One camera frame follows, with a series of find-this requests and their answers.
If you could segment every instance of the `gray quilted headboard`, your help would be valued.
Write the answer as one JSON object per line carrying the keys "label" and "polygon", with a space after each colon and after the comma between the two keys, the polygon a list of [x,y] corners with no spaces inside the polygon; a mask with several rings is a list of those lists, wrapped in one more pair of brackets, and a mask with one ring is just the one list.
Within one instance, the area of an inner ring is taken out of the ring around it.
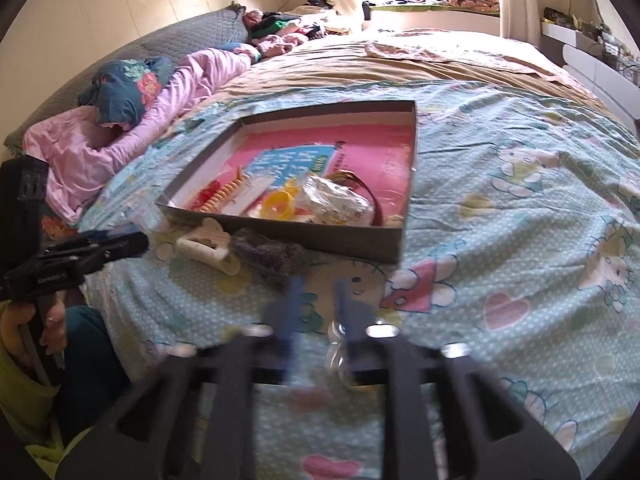
{"label": "gray quilted headboard", "polygon": [[30,126],[78,106],[78,94],[91,83],[98,67],[109,59],[145,59],[168,56],[178,63],[186,54],[203,48],[217,47],[232,41],[246,40],[242,23],[244,7],[231,4],[225,9],[174,23],[132,41],[92,64],[59,88],[49,99],[10,133],[4,145],[15,155],[22,153],[22,137]]}

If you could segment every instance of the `dark teal pants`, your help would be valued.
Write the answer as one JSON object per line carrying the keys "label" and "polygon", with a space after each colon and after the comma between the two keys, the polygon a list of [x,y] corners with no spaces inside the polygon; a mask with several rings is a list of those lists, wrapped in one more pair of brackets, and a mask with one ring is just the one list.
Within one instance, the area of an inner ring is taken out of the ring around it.
{"label": "dark teal pants", "polygon": [[88,306],[66,310],[65,370],[54,414],[67,445],[92,427],[130,385],[100,313]]}

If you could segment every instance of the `metal screw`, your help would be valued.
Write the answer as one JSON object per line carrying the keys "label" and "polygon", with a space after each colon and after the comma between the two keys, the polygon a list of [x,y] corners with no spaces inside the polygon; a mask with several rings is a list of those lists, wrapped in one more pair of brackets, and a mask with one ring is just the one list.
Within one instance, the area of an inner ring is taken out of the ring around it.
{"label": "metal screw", "polygon": [[400,329],[393,325],[370,325],[367,326],[365,332],[369,337],[385,338],[396,337],[400,333]]}
{"label": "metal screw", "polygon": [[249,337],[268,337],[273,334],[273,328],[269,325],[253,324],[242,327],[242,333]]}
{"label": "metal screw", "polygon": [[451,343],[444,345],[440,351],[447,359],[455,359],[471,354],[471,348],[466,343]]}

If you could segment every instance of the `pink clothing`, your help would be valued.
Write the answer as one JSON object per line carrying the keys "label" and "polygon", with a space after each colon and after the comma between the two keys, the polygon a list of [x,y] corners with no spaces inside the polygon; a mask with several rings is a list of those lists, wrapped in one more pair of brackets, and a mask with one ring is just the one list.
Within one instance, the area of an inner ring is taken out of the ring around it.
{"label": "pink clothing", "polygon": [[124,166],[145,152],[172,121],[211,97],[219,86],[251,66],[247,54],[208,48],[189,54],[178,65],[142,122],[117,136],[97,126],[97,109],[74,108],[24,134],[24,152],[49,163],[47,203],[63,220],[78,222],[82,208]]}

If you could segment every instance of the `light blue polka dot fabric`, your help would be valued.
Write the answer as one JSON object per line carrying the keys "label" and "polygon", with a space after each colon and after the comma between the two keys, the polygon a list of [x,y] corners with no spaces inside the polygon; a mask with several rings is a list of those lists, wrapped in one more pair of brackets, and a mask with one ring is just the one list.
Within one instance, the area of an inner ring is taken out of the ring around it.
{"label": "light blue polka dot fabric", "polygon": [[259,477],[380,477],[379,391],[329,376],[328,341],[316,333],[335,277],[381,313],[397,310],[414,342],[468,342],[586,477],[640,399],[640,152],[629,131],[573,102],[437,81],[213,104],[130,163],[82,219],[83,230],[139,222],[152,245],[90,276],[90,303],[133,378],[176,342],[215,344],[229,326],[259,320],[274,292],[245,270],[230,278],[175,254],[183,231],[156,198],[239,117],[393,99],[415,100],[420,123],[402,264],[312,255],[292,385],[258,388]]}

